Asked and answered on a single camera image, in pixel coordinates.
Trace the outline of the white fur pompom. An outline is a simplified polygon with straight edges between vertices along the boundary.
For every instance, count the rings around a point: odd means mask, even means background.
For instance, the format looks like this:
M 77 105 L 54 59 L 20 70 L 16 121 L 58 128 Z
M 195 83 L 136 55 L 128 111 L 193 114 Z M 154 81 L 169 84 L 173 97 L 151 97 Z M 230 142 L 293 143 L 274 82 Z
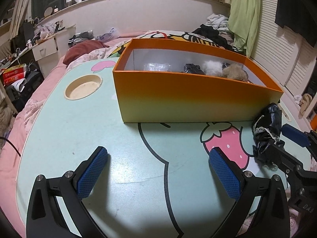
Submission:
M 208 76 L 222 77 L 222 63 L 216 61 L 205 61 L 201 66 L 202 71 Z

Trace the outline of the black toy race car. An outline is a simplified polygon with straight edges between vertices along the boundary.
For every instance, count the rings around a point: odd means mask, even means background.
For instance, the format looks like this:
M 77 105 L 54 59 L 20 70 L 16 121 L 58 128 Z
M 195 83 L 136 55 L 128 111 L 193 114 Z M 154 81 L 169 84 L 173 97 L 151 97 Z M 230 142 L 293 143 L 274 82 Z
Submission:
M 193 63 L 185 64 L 183 71 L 184 71 L 184 73 L 205 75 L 205 73 L 201 70 L 201 67 L 199 65 L 195 65 Z

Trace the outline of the green hanging garment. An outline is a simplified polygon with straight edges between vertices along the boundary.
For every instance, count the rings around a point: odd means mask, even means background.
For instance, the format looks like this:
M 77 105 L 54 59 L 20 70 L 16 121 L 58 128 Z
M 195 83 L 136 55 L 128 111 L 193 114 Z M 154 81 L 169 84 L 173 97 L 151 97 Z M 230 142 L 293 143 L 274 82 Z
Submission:
M 258 33 L 261 0 L 232 0 L 228 28 L 234 34 L 233 45 L 251 56 Z

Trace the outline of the brown fur pompom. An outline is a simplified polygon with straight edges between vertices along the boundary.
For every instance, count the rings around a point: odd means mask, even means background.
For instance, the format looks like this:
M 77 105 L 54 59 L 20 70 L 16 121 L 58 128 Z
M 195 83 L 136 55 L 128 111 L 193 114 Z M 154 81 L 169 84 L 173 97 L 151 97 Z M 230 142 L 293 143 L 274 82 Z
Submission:
M 239 64 L 233 63 L 222 70 L 222 76 L 237 81 L 247 81 L 248 74 Z

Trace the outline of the black lace fabric pouch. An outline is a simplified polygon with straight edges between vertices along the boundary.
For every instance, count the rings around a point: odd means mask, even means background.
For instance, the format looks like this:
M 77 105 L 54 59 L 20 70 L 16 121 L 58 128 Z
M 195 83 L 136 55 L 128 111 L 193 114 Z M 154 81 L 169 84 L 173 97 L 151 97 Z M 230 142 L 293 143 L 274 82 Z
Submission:
M 262 164 L 274 165 L 266 153 L 270 145 L 281 144 L 281 128 L 282 111 L 275 103 L 263 108 L 254 119 L 251 126 L 254 140 L 253 154 Z

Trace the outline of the white clothes pile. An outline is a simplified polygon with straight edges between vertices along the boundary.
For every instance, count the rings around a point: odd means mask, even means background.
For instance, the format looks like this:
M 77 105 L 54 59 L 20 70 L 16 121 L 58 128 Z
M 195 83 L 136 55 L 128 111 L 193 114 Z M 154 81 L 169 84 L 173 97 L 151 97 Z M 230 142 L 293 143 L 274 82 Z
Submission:
M 207 18 L 206 26 L 211 26 L 215 30 L 228 32 L 228 17 L 222 14 L 211 14 Z

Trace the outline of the dark red pillow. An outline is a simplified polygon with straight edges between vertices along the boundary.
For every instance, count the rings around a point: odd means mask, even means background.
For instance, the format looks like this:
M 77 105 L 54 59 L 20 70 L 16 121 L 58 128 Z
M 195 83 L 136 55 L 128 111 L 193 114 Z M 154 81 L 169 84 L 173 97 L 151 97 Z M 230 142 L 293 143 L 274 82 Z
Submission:
M 75 44 L 70 49 L 68 49 L 67 53 L 65 54 L 63 64 L 68 66 L 71 62 L 75 61 L 82 55 L 101 48 L 109 48 L 109 46 L 97 40 L 85 40 Z

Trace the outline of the black clothes pile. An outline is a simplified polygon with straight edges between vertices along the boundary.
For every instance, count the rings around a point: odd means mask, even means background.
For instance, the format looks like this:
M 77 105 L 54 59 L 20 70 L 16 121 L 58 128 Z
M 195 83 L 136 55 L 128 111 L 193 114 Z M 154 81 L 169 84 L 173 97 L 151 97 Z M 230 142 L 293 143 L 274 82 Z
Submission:
M 231 46 L 224 37 L 220 36 L 219 31 L 215 30 L 212 26 L 206 26 L 204 24 L 201 24 L 199 28 L 193 31 L 193 33 L 210 39 L 215 44 L 217 44 L 220 47 L 223 47 L 226 50 L 239 53 L 241 55 L 246 55 L 245 52 L 239 51 L 236 47 Z

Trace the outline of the clear plastic bag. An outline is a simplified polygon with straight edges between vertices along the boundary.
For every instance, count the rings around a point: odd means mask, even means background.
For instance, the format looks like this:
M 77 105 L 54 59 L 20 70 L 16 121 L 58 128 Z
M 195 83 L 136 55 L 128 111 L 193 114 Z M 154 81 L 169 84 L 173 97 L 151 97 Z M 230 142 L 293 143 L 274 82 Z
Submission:
M 169 72 L 171 65 L 168 63 L 157 63 L 157 62 L 148 62 L 143 66 L 144 71 L 163 71 Z

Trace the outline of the white bedside cabinet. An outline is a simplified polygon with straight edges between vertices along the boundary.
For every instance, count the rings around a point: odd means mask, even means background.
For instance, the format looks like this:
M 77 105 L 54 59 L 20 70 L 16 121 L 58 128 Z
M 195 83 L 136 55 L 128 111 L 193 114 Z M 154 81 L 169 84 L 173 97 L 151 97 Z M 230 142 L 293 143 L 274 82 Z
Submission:
M 32 52 L 34 59 L 39 65 L 44 78 L 57 66 L 60 58 L 65 56 L 69 49 L 68 41 L 75 32 L 76 25 L 72 25 L 52 35 L 41 44 L 33 46 Z

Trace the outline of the orange cardboard box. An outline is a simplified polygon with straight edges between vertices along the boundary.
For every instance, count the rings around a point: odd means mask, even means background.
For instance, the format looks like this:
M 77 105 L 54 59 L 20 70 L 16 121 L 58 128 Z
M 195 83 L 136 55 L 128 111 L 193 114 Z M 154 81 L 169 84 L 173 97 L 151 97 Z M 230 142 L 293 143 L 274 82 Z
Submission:
M 187 63 L 237 63 L 248 82 L 184 73 Z M 144 71 L 148 62 L 168 63 L 169 72 Z M 280 86 L 249 58 L 223 48 L 171 39 L 131 40 L 113 69 L 125 123 L 249 121 L 280 100 Z

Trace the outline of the red snack box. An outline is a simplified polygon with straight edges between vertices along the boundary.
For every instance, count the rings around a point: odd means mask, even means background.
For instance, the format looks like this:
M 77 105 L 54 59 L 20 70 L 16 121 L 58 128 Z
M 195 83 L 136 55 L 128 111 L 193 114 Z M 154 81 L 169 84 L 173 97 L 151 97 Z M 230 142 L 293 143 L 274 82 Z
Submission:
M 1 74 L 2 84 L 4 86 L 9 86 L 18 80 L 24 79 L 26 72 L 27 65 L 25 63 L 10 67 Z

